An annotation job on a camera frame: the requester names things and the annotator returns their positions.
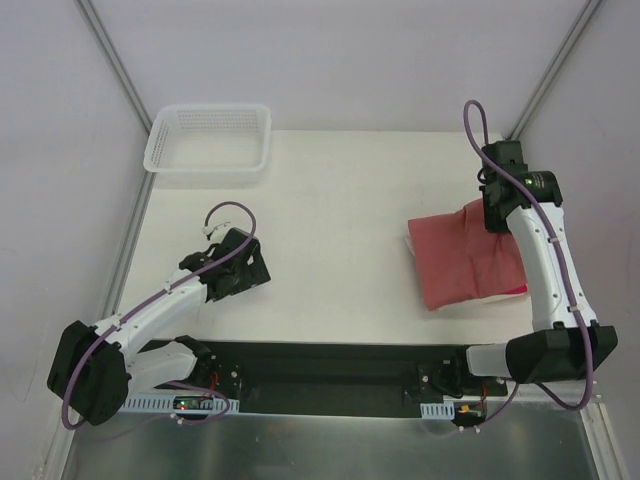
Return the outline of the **salmon pink polo shirt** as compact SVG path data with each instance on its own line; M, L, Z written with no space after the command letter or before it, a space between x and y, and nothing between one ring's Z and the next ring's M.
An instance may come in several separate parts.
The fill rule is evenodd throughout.
M528 292L513 235L486 230L480 199L453 213L410 219L408 242L430 311Z

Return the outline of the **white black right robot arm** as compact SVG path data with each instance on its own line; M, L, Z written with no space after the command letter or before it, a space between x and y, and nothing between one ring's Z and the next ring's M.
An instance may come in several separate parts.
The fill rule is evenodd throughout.
M531 299L532 331L506 343L470 346L450 369L452 387L473 394L486 377L520 384L590 380L618 344L581 287L565 235L562 196L550 172L488 173L480 188L485 225L513 235Z

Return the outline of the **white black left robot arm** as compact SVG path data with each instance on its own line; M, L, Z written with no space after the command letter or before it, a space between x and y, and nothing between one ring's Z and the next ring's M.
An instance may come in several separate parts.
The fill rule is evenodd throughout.
M219 243L186 256L163 287L126 314L93 325L75 321L65 328L47 378L62 401L61 419L69 430L80 423L98 426L112 418L132 395L181 381L207 389L214 376L211 351L189 335L162 347L147 344L207 302L234 296L271 279L261 244L231 229ZM76 412L79 423L71 422Z

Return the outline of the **folded magenta t shirt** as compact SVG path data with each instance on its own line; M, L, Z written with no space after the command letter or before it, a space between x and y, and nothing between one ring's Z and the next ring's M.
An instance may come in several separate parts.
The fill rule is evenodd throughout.
M524 284L519 287L507 290L503 292L503 295L523 295L528 292L528 285Z

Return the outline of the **white perforated plastic basket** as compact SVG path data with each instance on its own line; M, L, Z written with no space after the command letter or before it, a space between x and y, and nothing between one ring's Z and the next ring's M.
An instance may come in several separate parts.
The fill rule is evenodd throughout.
M155 174L251 181L265 169L272 116L263 104L173 104L151 128L143 166Z

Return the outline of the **right aluminium corner post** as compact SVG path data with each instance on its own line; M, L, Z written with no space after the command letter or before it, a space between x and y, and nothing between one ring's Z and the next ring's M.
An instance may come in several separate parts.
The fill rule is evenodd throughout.
M564 67L569 63L578 45L606 4L605 0L584 1L569 29L564 35L547 67L528 97L513 127L503 135L506 140L519 140L535 118L561 76Z

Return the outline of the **aluminium corner post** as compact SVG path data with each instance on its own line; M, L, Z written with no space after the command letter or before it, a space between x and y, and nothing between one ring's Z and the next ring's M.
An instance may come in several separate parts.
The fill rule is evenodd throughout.
M564 67L569 63L578 45L606 4L605 0L584 1L569 29L564 35L547 67L528 97L513 127L503 135L506 140L519 140L535 118L561 76Z
M149 135L152 128L150 115L142 102L138 90L136 89L121 56L119 55L117 47L113 42L94 2L91 0L75 0L74 4L76 5L91 35L94 37L99 50L104 56L143 131L146 135Z

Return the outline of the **left aluminium corner post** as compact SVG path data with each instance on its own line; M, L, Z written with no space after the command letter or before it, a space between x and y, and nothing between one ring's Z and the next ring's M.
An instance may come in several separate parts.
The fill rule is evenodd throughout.
M117 47L113 42L94 2L91 0L75 0L74 4L76 5L91 35L94 37L99 50L104 56L143 131L146 135L149 135L152 128L150 115L142 102L138 90L136 89L121 56L119 55Z

